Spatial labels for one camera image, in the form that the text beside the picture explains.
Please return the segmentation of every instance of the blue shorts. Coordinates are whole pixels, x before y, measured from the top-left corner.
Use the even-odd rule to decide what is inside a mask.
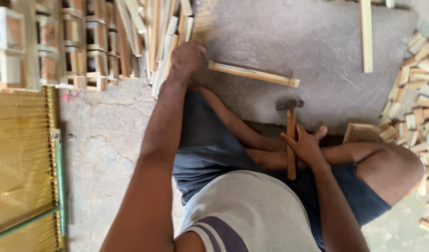
[[[332,168],[333,174],[360,226],[391,207],[355,175],[355,163]],[[182,204],[217,176],[235,170],[264,173],[283,181],[300,198],[308,214],[311,232],[320,249],[324,241],[320,230],[320,210],[314,175],[298,169],[297,179],[289,181],[286,171],[261,169],[234,138],[201,93],[187,90],[180,144],[173,175],[182,192]]]

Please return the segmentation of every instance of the right hand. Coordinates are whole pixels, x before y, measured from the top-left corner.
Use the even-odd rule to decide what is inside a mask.
[[[185,42],[179,45],[171,55],[171,72],[182,79],[188,78],[202,65],[202,54],[205,52],[206,49],[201,44]]]
[[[296,142],[292,137],[281,133],[283,140],[291,147],[303,162],[312,167],[318,167],[318,164],[326,163],[322,151],[320,150],[318,140],[309,134],[302,125],[297,124],[297,133],[299,140]]]

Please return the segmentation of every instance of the gray stone slab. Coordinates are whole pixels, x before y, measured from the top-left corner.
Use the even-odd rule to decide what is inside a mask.
[[[251,122],[284,125],[275,103],[301,98],[298,122],[309,130],[326,125],[330,134],[343,134],[348,122],[377,122],[418,19],[372,6],[374,72],[363,74],[357,3],[217,0],[198,9],[210,19],[209,59],[301,82],[292,88],[207,68],[197,80]]]

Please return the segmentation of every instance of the sawdust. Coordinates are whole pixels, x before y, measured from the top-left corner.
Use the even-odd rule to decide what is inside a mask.
[[[217,5],[218,0],[200,0],[197,2],[192,41],[205,44],[214,36],[211,23],[216,18],[213,11]]]

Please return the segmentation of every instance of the concrete floor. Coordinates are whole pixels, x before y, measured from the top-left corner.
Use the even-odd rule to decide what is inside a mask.
[[[429,36],[429,0],[399,3],[419,12],[418,27]],[[67,92],[60,90],[60,95]],[[74,100],[60,102],[62,131],[76,136],[64,141],[70,251],[99,250],[130,181],[154,106],[144,77],[120,82],[106,92],[83,91]],[[174,193],[172,217],[177,229],[181,208],[179,191]],[[364,226],[371,251],[429,251],[429,233],[417,222],[427,214],[426,199],[412,194]]]

